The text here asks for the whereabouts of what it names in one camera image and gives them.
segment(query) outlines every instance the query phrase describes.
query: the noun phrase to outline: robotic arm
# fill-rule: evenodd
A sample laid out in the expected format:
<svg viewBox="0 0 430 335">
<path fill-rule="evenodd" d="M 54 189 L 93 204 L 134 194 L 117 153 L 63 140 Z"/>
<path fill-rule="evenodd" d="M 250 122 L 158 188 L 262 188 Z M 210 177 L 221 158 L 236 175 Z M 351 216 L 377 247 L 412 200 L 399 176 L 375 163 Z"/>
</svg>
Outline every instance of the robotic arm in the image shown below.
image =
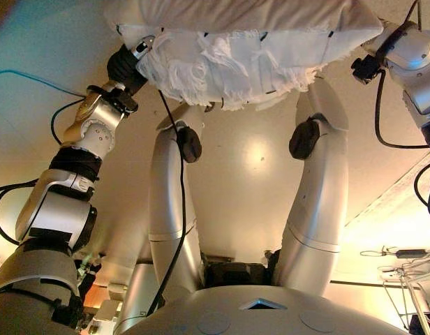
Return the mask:
<svg viewBox="0 0 430 335">
<path fill-rule="evenodd" d="M 353 63 L 353 75 L 367 84 L 380 68 L 388 68 L 430 147 L 430 31 L 419 31 L 410 21 L 401 26 L 383 21 L 383 26 L 381 35 L 363 44 L 370 55 Z"/>
<path fill-rule="evenodd" d="M 75 333 L 82 299 L 71 256 L 91 236 L 94 182 L 117 126 L 138 108 L 131 96 L 147 80 L 135 65 L 152 42 L 147 36 L 134 50 L 122 46 L 111 57 L 110 81 L 88 87 L 59 152 L 23 207 L 16 224 L 20 245 L 0 268 L 0 334 Z"/>
</svg>

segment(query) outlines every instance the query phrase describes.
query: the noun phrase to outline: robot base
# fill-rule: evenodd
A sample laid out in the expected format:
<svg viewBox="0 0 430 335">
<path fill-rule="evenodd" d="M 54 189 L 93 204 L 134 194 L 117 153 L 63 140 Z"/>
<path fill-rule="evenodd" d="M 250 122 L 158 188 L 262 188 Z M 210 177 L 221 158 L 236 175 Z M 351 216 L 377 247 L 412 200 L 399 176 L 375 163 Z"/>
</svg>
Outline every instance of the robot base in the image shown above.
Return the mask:
<svg viewBox="0 0 430 335">
<path fill-rule="evenodd" d="M 130 328 L 134 334 L 402 335 L 383 321 L 306 293 L 276 286 L 199 290 Z"/>
</svg>

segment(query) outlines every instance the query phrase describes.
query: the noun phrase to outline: ceiling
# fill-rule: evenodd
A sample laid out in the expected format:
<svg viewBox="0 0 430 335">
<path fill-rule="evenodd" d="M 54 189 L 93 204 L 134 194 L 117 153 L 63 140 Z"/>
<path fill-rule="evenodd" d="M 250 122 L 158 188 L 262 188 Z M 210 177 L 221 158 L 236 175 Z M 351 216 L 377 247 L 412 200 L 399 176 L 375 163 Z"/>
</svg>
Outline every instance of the ceiling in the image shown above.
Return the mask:
<svg viewBox="0 0 430 335">
<path fill-rule="evenodd" d="M 364 2 L 378 16 L 400 23 L 411 0 Z M 423 27 L 430 29 L 430 0 L 422 3 Z M 21 1 L 9 14 L 0 4 L 0 70 L 14 68 L 37 74 L 82 92 L 89 84 L 103 84 L 106 62 L 121 41 L 108 28 L 102 11 L 99 0 Z M 425 150 L 390 149 L 378 143 L 373 133 L 377 83 L 364 87 L 350 73 L 353 60 L 364 55 L 355 50 L 325 70 L 350 122 L 350 224 L 345 231 L 345 253 L 334 273 L 338 280 L 373 280 L 367 270 L 377 265 L 363 260 L 359 250 L 383 244 L 405 246 L 409 239 L 415 246 L 430 245 L 430 232 L 424 230 L 430 228 L 430 218 L 416 203 L 409 185 L 403 193 L 403 201 L 410 206 L 409 220 L 396 216 L 396 210 L 385 212 L 384 217 L 376 214 L 353 220 L 427 154 Z M 292 159 L 288 152 L 297 97 L 293 92 L 278 105 L 259 112 L 252 106 L 233 112 L 220 111 L 218 106 L 205 115 L 203 155 L 188 169 L 204 252 L 260 262 L 265 250 L 279 248 L 303 168 L 303 162 Z M 165 110 L 157 91 L 149 85 L 135 99 L 140 110 L 118 128 L 116 148 L 104 161 L 91 201 L 98 208 L 98 220 L 85 252 L 107 253 L 98 274 L 101 285 L 128 283 L 146 246 L 149 166 L 155 127 L 165 117 Z M 48 167 L 58 149 L 50 135 L 50 116 L 70 101 L 70 96 L 40 84 L 14 75 L 0 76 L 0 185 L 34 179 Z M 72 108 L 58 118 L 60 134 L 74 115 Z M 390 79 L 384 90 L 381 128 L 389 141 L 423 142 L 401 99 L 401 89 Z M 28 194 L 15 191 L 0 207 L 0 220 L 9 234 Z M 413 221 L 423 222 L 424 229 L 416 229 Z M 394 230 L 402 231 L 408 239 L 396 238 Z M 1 259 L 13 250 L 14 246 L 0 238 Z"/>
</svg>

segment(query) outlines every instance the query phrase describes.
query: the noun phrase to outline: white cloth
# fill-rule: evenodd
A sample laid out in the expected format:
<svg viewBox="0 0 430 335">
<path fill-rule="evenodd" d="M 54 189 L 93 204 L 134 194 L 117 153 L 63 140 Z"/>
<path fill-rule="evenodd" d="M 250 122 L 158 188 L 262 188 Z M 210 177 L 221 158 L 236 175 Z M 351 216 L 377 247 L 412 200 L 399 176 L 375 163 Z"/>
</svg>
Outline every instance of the white cloth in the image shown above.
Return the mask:
<svg viewBox="0 0 430 335">
<path fill-rule="evenodd" d="M 383 30 L 360 0 L 112 0 L 128 48 L 154 35 L 139 72 L 166 96 L 223 109 L 279 101 Z"/>
</svg>

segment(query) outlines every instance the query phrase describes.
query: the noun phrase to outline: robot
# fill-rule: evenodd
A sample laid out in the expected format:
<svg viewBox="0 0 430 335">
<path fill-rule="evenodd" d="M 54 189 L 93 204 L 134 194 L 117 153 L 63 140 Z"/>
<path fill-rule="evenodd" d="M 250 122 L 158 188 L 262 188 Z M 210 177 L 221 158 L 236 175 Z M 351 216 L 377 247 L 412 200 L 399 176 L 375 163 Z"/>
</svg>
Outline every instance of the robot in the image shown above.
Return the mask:
<svg viewBox="0 0 430 335">
<path fill-rule="evenodd" d="M 369 56 L 353 64 L 353 74 L 367 83 L 388 68 L 430 147 L 430 31 L 412 22 L 383 24 L 381 35 L 363 45 Z M 153 42 L 147 36 L 111 56 L 110 80 L 88 87 L 22 209 L 20 245 L 0 268 L 0 334 L 75 334 L 82 301 L 72 254 L 89 241 L 94 182 L 117 126 L 138 108 L 131 96 L 147 80 L 135 65 Z M 115 334 L 405 334 L 321 297 L 340 251 L 348 197 L 348 121 L 324 78 L 300 95 L 296 123 L 290 153 L 304 161 L 304 171 L 282 248 L 267 269 L 210 264 L 200 252 L 186 165 L 201 154 L 202 110 L 182 105 L 158 126 L 150 190 L 153 264 L 136 265 Z M 152 267 L 166 283 L 156 294 L 166 304 L 151 314 L 156 306 L 147 312 L 141 296 L 155 293 L 145 285 Z"/>
</svg>

